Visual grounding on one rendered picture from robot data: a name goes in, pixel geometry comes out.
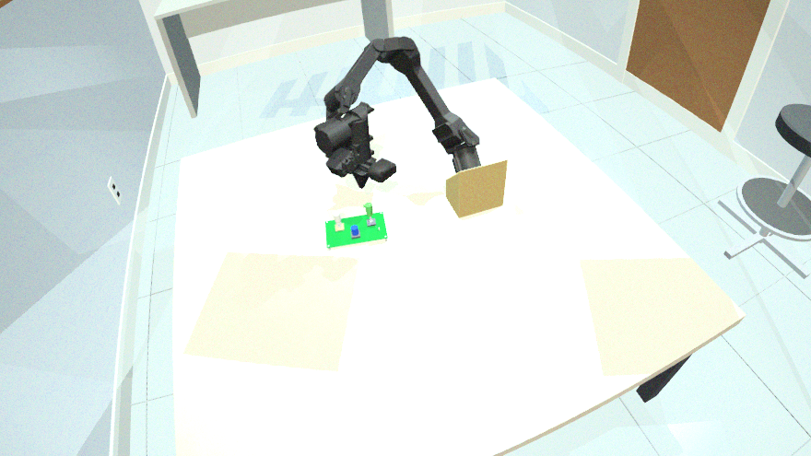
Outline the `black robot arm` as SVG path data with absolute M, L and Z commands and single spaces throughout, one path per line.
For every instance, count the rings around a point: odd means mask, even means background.
M 369 114 L 375 109 L 363 101 L 349 109 L 358 98 L 360 84 L 377 60 L 391 64 L 392 68 L 408 78 L 434 119 L 435 129 L 432 133 L 438 144 L 443 145 L 448 155 L 453 154 L 455 172 L 482 166 L 476 150 L 480 137 L 461 117 L 449 111 L 421 67 L 417 44 L 407 36 L 371 41 L 346 76 L 324 96 L 325 122 L 317 124 L 313 131 L 320 150 L 325 155 L 334 153 L 325 166 L 333 174 L 344 178 L 361 163 L 357 150 L 353 146 L 346 148 L 345 145 L 350 140 L 362 140 L 369 135 Z

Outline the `green circuit board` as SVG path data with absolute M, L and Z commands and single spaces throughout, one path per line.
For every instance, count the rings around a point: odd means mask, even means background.
M 347 246 L 373 240 L 387 241 L 387 232 L 383 212 L 374 213 L 372 204 L 363 205 L 367 215 L 341 218 L 340 212 L 334 212 L 334 219 L 325 221 L 326 247 Z

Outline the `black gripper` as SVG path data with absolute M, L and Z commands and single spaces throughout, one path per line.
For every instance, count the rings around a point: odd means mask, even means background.
M 345 145 L 346 148 L 353 146 L 355 150 L 357 150 L 360 157 L 361 163 L 358 164 L 352 172 L 352 175 L 360 189 L 364 188 L 369 177 L 370 179 L 381 183 L 396 173 L 395 163 L 385 158 L 380 158 L 377 160 L 377 158 L 372 157 L 374 154 L 374 150 L 370 149 L 370 141 L 372 140 L 373 136 L 369 134 L 362 140 L 350 140 L 350 142 Z

